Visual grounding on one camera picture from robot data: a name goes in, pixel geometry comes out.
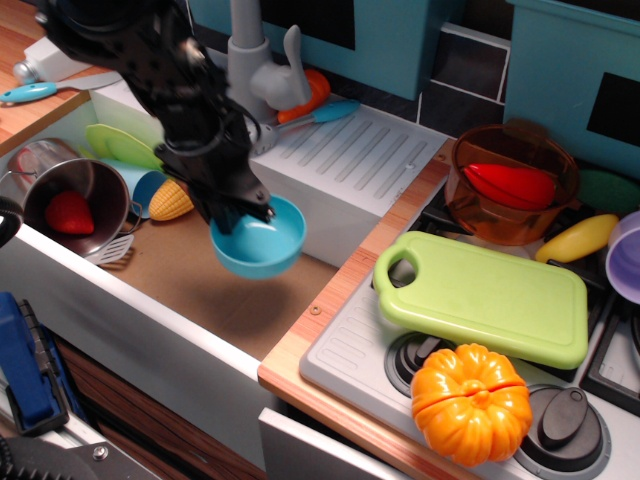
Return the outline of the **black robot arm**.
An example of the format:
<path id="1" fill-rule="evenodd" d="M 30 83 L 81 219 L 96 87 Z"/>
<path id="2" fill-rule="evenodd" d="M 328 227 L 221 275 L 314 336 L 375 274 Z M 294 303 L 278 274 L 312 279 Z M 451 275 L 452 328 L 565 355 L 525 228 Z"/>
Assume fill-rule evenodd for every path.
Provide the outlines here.
<path id="1" fill-rule="evenodd" d="M 230 234 L 244 216 L 275 217 L 249 165 L 248 112 L 173 1 L 39 1 L 36 20 L 71 59 L 118 72 L 161 124 L 155 153 L 206 222 Z"/>

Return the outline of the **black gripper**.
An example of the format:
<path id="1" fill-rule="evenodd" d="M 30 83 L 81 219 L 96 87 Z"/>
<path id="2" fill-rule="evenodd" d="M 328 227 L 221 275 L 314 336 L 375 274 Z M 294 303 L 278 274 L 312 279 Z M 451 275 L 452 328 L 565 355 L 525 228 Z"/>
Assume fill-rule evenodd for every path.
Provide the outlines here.
<path id="1" fill-rule="evenodd" d="M 252 144 L 243 109 L 213 121 L 209 140 L 180 142 L 165 137 L 155 148 L 163 169 L 186 184 L 196 210 L 208 224 L 230 235 L 245 216 L 270 223 L 276 212 L 271 195 L 249 165 Z"/>

